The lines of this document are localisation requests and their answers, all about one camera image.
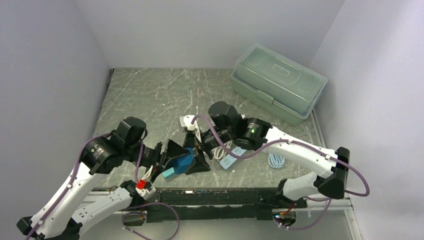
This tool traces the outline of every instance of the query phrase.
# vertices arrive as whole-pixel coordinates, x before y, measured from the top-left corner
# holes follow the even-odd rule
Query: tabletop
[[[300,125],[292,126],[260,108],[231,87],[232,69],[213,68],[116,68],[111,77],[96,125],[96,134],[109,133],[121,120],[136,117],[146,122],[146,146],[171,139],[182,145],[185,134],[180,132],[179,117],[208,115],[209,107],[218,101],[235,106],[239,114],[265,120],[285,133],[322,147],[314,112]],[[199,120],[200,129],[206,124]],[[277,187],[282,179],[296,178],[311,171],[285,160],[282,168],[268,164],[268,154],[237,160],[224,170],[216,159],[207,160],[211,171],[191,175],[179,174],[171,179],[159,176],[154,185],[160,188],[254,188]],[[124,163],[115,168],[98,188],[118,186],[134,179],[135,167]],[[140,177],[145,169],[140,168]]]

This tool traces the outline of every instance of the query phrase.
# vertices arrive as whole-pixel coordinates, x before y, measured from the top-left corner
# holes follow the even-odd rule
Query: blue object
[[[282,156],[269,154],[268,155],[268,163],[273,169],[280,169],[284,166],[284,162],[286,160]]]
[[[187,171],[190,164],[193,162],[193,148],[186,148],[188,151],[190,151],[189,154],[179,157],[175,160],[175,163],[173,165],[173,170],[175,174],[183,174]]]
[[[173,168],[173,167],[171,167],[170,169],[168,169],[168,170],[166,170],[166,171],[163,171],[163,172],[162,172],[162,175],[163,175],[163,177],[164,177],[165,179],[172,178],[173,176],[175,176],[174,168]]]
[[[241,156],[243,155],[246,150],[236,146],[232,151],[233,154],[237,155],[237,156]],[[224,170],[228,170],[228,168],[230,168],[231,165],[233,165],[236,162],[237,158],[230,156],[230,155],[226,155],[220,162],[219,165],[221,165],[221,167]]]

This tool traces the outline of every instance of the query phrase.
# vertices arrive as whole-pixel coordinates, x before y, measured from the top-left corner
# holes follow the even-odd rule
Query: power strip
[[[241,147],[239,147],[239,146],[236,146],[232,151],[231,151],[233,154],[235,154],[235,155],[237,155],[237,156],[241,156],[241,155],[243,155],[245,152],[246,152],[246,150],[245,149],[243,149],[243,148],[241,148]],[[224,169],[224,170],[228,170],[230,167],[231,167],[231,165],[233,165],[235,162],[237,161],[237,158],[235,158],[235,157],[233,157],[233,156],[230,156],[230,155],[226,155],[220,162],[219,162],[219,165],[221,165],[221,167]]]

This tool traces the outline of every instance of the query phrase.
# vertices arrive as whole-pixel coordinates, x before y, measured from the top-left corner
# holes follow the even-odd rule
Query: box lid
[[[232,78],[254,88],[261,99],[274,101],[306,118],[327,83],[324,76],[264,47],[253,45],[235,65]]]

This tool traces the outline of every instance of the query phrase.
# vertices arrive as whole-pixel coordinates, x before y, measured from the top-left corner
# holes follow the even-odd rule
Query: coiled blue cable
[[[284,162],[286,160],[282,156],[269,154],[268,155],[268,163],[273,169],[280,169],[284,166]]]

